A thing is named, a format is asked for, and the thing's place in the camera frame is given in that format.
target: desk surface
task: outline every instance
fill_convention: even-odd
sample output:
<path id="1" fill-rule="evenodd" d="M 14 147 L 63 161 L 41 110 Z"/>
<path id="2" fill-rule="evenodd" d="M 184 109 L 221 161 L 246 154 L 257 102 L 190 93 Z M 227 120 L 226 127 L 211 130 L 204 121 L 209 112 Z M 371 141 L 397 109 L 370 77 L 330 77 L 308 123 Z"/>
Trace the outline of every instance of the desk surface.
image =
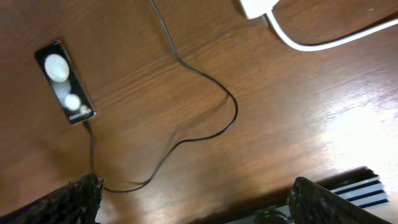
<path id="1" fill-rule="evenodd" d="M 360 166 L 398 191 L 398 27 L 321 52 L 290 49 L 236 0 L 157 1 L 182 57 L 224 83 L 240 114 L 226 134 L 181 145 L 144 189 L 107 194 L 103 223 L 186 223 Z M 173 142 L 213 133 L 231 100 L 173 58 L 150 4 L 6 1 L 0 211 L 89 171 L 89 139 L 70 125 L 34 52 L 62 39 L 98 110 L 96 166 L 108 187 L 143 181 Z M 317 43 L 398 11 L 395 0 L 281 0 L 297 42 Z"/>

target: wooden desk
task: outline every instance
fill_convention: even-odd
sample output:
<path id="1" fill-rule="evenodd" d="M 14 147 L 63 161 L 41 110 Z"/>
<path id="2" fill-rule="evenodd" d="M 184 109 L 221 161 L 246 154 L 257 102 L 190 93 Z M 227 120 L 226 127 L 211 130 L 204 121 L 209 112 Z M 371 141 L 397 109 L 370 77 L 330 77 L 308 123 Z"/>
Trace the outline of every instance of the wooden desk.
<path id="1" fill-rule="evenodd" d="M 236 0 L 156 1 L 182 57 L 224 83 L 240 114 L 226 134 L 181 145 L 144 189 L 108 194 L 102 223 L 186 223 L 241 200 L 368 166 L 398 191 L 398 27 L 321 52 L 283 44 Z M 170 145 L 213 133 L 233 105 L 174 59 L 140 1 L 6 1 L 1 75 L 1 214 L 89 171 L 89 141 L 69 125 L 34 52 L 65 43 L 98 115 L 96 165 L 108 187 L 152 173 Z M 349 34 L 398 11 L 395 0 L 281 0 L 303 43 Z"/>

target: earphone cable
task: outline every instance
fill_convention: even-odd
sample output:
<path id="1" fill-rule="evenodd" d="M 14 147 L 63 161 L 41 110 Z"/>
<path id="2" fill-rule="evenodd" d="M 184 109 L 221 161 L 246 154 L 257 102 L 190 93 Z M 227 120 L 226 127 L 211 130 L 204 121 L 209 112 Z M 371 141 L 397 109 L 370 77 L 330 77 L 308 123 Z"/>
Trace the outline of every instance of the earphone cable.
<path id="1" fill-rule="evenodd" d="M 155 171 L 152 173 L 152 175 L 151 175 L 146 181 L 144 181 L 143 183 L 141 183 L 140 186 L 138 186 L 138 187 L 136 187 L 136 188 L 133 188 L 133 189 L 129 189 L 129 190 L 114 190 L 114 189 L 109 189 L 109 188 L 107 188 L 107 187 L 104 187 L 104 189 L 107 190 L 108 192 L 113 192 L 113 193 L 128 193 L 128 192 L 133 192 L 133 191 L 136 191 L 136 190 L 139 190 L 139 189 L 145 187 L 146 185 L 148 185 L 148 184 L 154 179 L 154 177 L 156 176 L 156 174 L 158 173 L 159 169 L 162 167 L 162 165 L 164 164 L 164 162 L 167 160 L 167 158 L 170 157 L 170 155 L 174 152 L 174 150 L 175 150 L 179 145 L 181 145 L 181 144 L 183 144 L 183 143 L 186 143 L 186 142 L 199 142 L 199 141 L 206 141 L 206 140 L 213 139 L 213 138 L 215 138 L 215 137 L 217 137 L 217 136 L 219 136 L 219 135 L 225 133 L 230 127 L 232 127 L 232 125 L 233 125 L 233 124 L 235 123 L 235 121 L 236 121 L 236 118 L 238 117 L 238 111 L 239 111 L 238 101 L 236 100 L 236 98 L 234 97 L 234 95 L 233 95 L 223 84 L 221 84 L 219 81 L 217 81 L 215 78 L 213 78 L 213 77 L 211 77 L 211 76 L 209 76 L 209 75 L 207 75 L 207 74 L 205 74 L 205 73 L 203 73 L 203 72 L 201 72 L 201 71 L 199 71 L 199 70 L 197 70 L 197 69 L 191 67 L 190 65 L 188 65 L 187 63 L 185 63 L 185 62 L 181 59 L 181 56 L 180 56 L 180 54 L 177 52 L 177 49 L 176 49 L 176 47 L 175 47 L 175 45 L 174 45 L 174 43 L 173 43 L 173 40 L 172 40 L 171 35 L 170 35 L 170 33 L 169 33 L 169 30 L 167 29 L 167 26 L 166 26 L 166 24 L 165 24 L 165 22 L 164 22 L 162 16 L 160 15 L 159 10 L 158 10 L 157 7 L 156 7 L 155 2 L 154 2 L 153 0 L 149 0 L 149 2 L 150 2 L 150 4 L 151 4 L 153 10 L 154 10 L 155 13 L 156 13 L 156 16 L 157 16 L 157 18 L 158 18 L 158 20 L 159 20 L 159 22 L 160 22 L 160 25 L 161 25 L 161 27 L 162 27 L 162 29 L 163 29 L 165 35 L 166 35 L 167 41 L 168 41 L 168 43 L 169 43 L 169 45 L 170 45 L 170 48 L 172 49 L 172 52 L 173 52 L 175 58 L 177 59 L 177 61 L 178 61 L 183 67 L 185 67 L 186 69 L 188 69 L 188 70 L 190 70 L 190 71 L 192 71 L 192 72 L 195 72 L 196 74 L 198 74 L 198 75 L 200 75 L 200 76 L 202 76 L 202 77 L 205 77 L 205 78 L 211 80 L 212 82 L 214 82 L 215 84 L 217 84 L 223 91 L 225 91 L 225 93 L 226 93 L 229 97 L 231 97 L 231 99 L 232 99 L 232 101 L 233 101 L 233 103 L 234 103 L 235 112 L 234 112 L 234 116 L 233 116 L 232 120 L 231 120 L 231 121 L 229 122 L 229 124 L 228 124 L 225 128 L 223 128 L 221 131 L 218 131 L 217 133 L 214 133 L 214 134 L 212 134 L 212 135 L 210 135 L 210 136 L 203 137 L 203 138 L 184 139 L 184 140 L 181 140 L 181 141 L 177 142 L 176 144 L 174 144 L 174 146 L 168 151 L 168 153 L 167 153 L 167 154 L 163 157 L 163 159 L 159 162 L 159 164 L 157 165 L 157 167 L 156 167 Z M 91 129 L 91 126 L 90 126 L 90 122 L 89 122 L 89 121 L 87 121 L 87 120 L 84 121 L 84 122 L 83 122 L 83 125 L 84 125 L 84 127 L 86 128 L 86 130 L 88 131 L 88 134 L 90 135 L 90 167 L 91 167 L 91 172 L 94 172 L 94 171 L 95 171 L 95 157 L 94 157 L 94 152 L 95 152 L 95 139 L 94 139 L 94 134 L 93 134 L 93 131 L 92 131 L 92 129 Z"/>

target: cord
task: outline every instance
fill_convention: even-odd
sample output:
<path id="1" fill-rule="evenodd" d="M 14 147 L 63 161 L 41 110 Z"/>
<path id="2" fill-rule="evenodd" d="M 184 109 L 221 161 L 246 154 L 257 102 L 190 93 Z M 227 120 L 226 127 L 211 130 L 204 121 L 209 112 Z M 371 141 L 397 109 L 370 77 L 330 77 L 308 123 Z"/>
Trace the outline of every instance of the cord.
<path id="1" fill-rule="evenodd" d="M 379 24 L 377 26 L 374 26 L 374 27 L 369 28 L 367 30 L 358 32 L 358 33 L 353 34 L 351 36 L 331 41 L 329 43 L 318 44 L 318 45 L 302 45 L 302 44 L 299 44 L 299 43 L 295 42 L 289 36 L 286 35 L 286 33 L 280 27 L 280 25 L 279 25 L 278 21 L 276 20 L 274 14 L 272 13 L 272 11 L 267 12 L 266 15 L 267 15 L 269 21 L 271 22 L 271 25 L 273 26 L 274 30 L 276 31 L 278 36 L 285 42 L 285 44 L 287 44 L 289 47 L 291 47 L 293 49 L 300 50 L 300 51 L 305 51 L 305 52 L 313 52 L 313 51 L 317 51 L 317 50 L 325 50 L 325 49 L 329 49 L 329 48 L 332 48 L 332 47 L 337 47 L 339 45 L 351 42 L 353 40 L 357 40 L 357 39 L 365 37 L 365 36 L 367 36 L 369 34 L 373 34 L 373 33 L 377 32 L 377 31 L 380 31 L 380 30 L 383 30 L 385 28 L 388 28 L 388 27 L 391 27 L 391 26 L 394 26 L 394 25 L 398 24 L 398 19 L 393 19 L 391 21 Z"/>
<path id="2" fill-rule="evenodd" d="M 177 59 L 177 61 L 178 61 L 183 67 L 185 67 L 186 69 L 191 70 L 191 71 L 195 72 L 196 74 L 198 74 L 198 75 L 200 75 L 200 76 L 202 76 L 202 77 L 205 77 L 205 78 L 209 79 L 210 81 L 212 81 L 212 82 L 214 82 L 215 84 L 217 84 L 222 90 L 224 90 L 225 93 L 226 93 L 229 97 L 231 97 L 231 99 L 232 99 L 233 102 L 234 102 L 234 105 L 235 105 L 235 114 L 234 114 L 234 116 L 233 116 L 231 122 L 229 122 L 229 124 L 228 124 L 225 128 L 223 128 L 221 131 L 218 131 L 217 133 L 214 133 L 214 134 L 212 134 L 212 135 L 210 135 L 210 136 L 203 137 L 203 138 L 184 139 L 184 140 L 181 140 L 181 141 L 177 142 L 177 143 L 170 149 L 170 151 L 166 154 L 166 156 L 160 161 L 160 163 L 157 165 L 155 171 L 152 173 L 152 175 L 149 177 L 149 179 L 147 179 L 146 181 L 144 181 L 140 186 L 138 186 L 138 187 L 136 187 L 136 188 L 133 188 L 133 189 L 129 189 L 129 190 L 113 190 L 113 189 L 109 189 L 109 188 L 107 188 L 107 187 L 104 187 L 104 189 L 107 190 L 108 192 L 114 192 L 114 193 L 128 193 L 128 192 L 133 192 L 133 191 L 136 191 L 136 190 L 139 190 L 139 189 L 145 187 L 146 185 L 148 185 L 148 184 L 154 179 L 156 173 L 157 173 L 157 172 L 159 171 L 159 169 L 162 167 L 163 163 L 167 160 L 167 158 L 169 158 L 169 156 L 174 152 L 174 150 L 175 150 L 179 145 L 181 145 L 181 144 L 183 144 L 183 143 L 186 143 L 186 142 L 199 142 L 199 141 L 206 141 L 206 140 L 213 139 L 213 138 L 215 138 L 215 137 L 217 137 L 217 136 L 219 136 L 219 135 L 225 133 L 230 127 L 232 127 L 232 125 L 233 125 L 233 124 L 235 123 L 235 121 L 236 121 L 236 118 L 238 117 L 239 107 L 238 107 L 238 102 L 236 101 L 236 98 L 234 97 L 234 95 L 233 95 L 223 84 L 221 84 L 219 81 L 217 81 L 217 80 L 214 79 L 213 77 L 211 77 L 211 76 L 209 76 L 209 75 L 207 75 L 207 74 L 205 74 L 205 73 L 203 73 L 203 72 L 201 72 L 201 71 L 199 71 L 199 70 L 197 70 L 197 69 L 195 69 L 195 68 L 189 66 L 188 64 L 186 64 L 186 63 L 181 59 L 181 56 L 178 54 L 177 49 L 175 48 L 175 45 L 174 45 L 174 43 L 173 43 L 172 37 L 171 37 L 171 35 L 170 35 L 170 33 L 169 33 L 169 30 L 167 29 L 166 24 L 165 24 L 165 22 L 164 22 L 162 16 L 160 15 L 159 10 L 158 10 L 157 7 L 156 7 L 155 2 L 154 2 L 153 0 L 149 0 L 149 2 L 150 2 L 150 4 L 151 4 L 153 10 L 155 11 L 157 18 L 159 19 L 160 25 L 161 25 L 162 28 L 163 28 L 163 31 L 164 31 L 164 33 L 165 33 L 165 35 L 166 35 L 166 38 L 167 38 L 167 41 L 169 42 L 170 48 L 172 49 L 172 52 L 173 52 L 175 58 Z M 94 172 L 94 168 L 95 168 L 95 167 L 94 167 L 94 160 L 95 160 L 95 158 L 94 158 L 94 150 L 95 150 L 95 139 L 94 139 L 94 134 L 93 134 L 93 131 L 91 130 L 91 126 L 90 126 L 89 121 L 87 121 L 87 120 L 84 121 L 84 122 L 83 122 L 83 125 L 84 125 L 84 127 L 86 128 L 86 130 L 88 131 L 88 134 L 90 135 L 90 157 L 91 157 L 90 164 L 91 164 L 91 171 Z"/>

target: white charger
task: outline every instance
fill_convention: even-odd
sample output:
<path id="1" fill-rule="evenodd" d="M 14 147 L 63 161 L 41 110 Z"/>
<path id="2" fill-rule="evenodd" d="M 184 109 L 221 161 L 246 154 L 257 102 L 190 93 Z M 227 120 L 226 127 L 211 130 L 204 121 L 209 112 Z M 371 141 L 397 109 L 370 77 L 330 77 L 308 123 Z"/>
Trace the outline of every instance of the white charger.
<path id="1" fill-rule="evenodd" d="M 276 20 L 274 14 L 272 13 L 272 9 L 279 2 L 279 0 L 240 0 L 240 1 L 243 7 L 243 11 L 248 19 L 255 19 L 257 17 L 262 17 L 265 20 L 266 19 L 265 15 L 267 15 L 267 18 L 271 23 L 272 27 L 274 28 L 275 32 L 285 42 L 285 44 L 287 44 L 289 47 L 293 49 L 306 51 L 306 52 L 325 50 L 332 47 L 337 47 L 341 44 L 351 42 L 353 40 L 365 37 L 369 34 L 373 34 L 377 31 L 398 24 L 398 18 L 397 18 L 332 42 L 328 42 L 325 44 L 318 44 L 318 45 L 303 45 L 295 42 L 289 36 L 286 35 L 286 33 L 283 31 L 278 21 Z"/>

